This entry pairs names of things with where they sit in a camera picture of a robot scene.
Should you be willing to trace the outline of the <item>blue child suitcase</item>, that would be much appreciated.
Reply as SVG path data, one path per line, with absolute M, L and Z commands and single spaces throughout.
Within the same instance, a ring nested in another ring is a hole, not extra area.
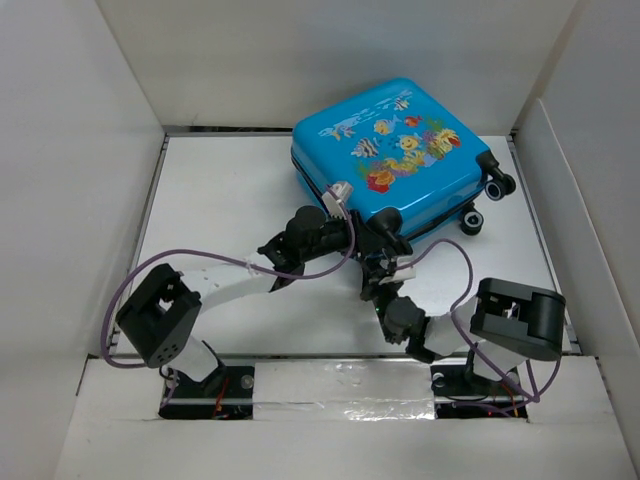
M 467 235 L 484 219 L 480 195 L 499 201 L 516 189 L 490 147 L 437 100 L 407 78 L 396 78 L 301 121 L 291 158 L 308 191 L 347 182 L 347 205 L 363 221 L 396 210 L 400 233 L 416 240 L 457 221 Z

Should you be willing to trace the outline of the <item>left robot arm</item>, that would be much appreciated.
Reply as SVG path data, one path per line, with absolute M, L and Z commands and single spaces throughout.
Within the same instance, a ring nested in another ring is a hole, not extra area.
M 217 265 L 180 273 L 156 265 L 115 315 L 116 325 L 134 346 L 145 367 L 168 370 L 172 382 L 201 396 L 218 393 L 226 366 L 192 330 L 200 314 L 240 298 L 274 293 L 310 279 L 305 266 L 338 253 L 362 265 L 364 295 L 389 285 L 397 257 L 410 254 L 401 236 L 402 217 L 385 208 L 369 220 L 336 208 L 331 215 L 316 206 L 299 208 L 285 229 L 246 260 L 218 256 Z

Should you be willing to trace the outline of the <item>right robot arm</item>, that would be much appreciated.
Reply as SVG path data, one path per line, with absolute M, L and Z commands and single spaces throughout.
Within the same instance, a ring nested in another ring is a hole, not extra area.
M 484 393 L 507 373 L 527 361 L 561 359 L 566 299 L 541 287 L 482 279 L 474 286 L 474 270 L 466 260 L 464 294 L 441 315 L 425 313 L 410 297 L 399 294 L 410 274 L 395 261 L 360 262 L 360 297 L 374 306 L 383 337 L 405 344 L 413 359 L 431 364 L 467 347 L 470 357 L 462 381 L 474 393 Z

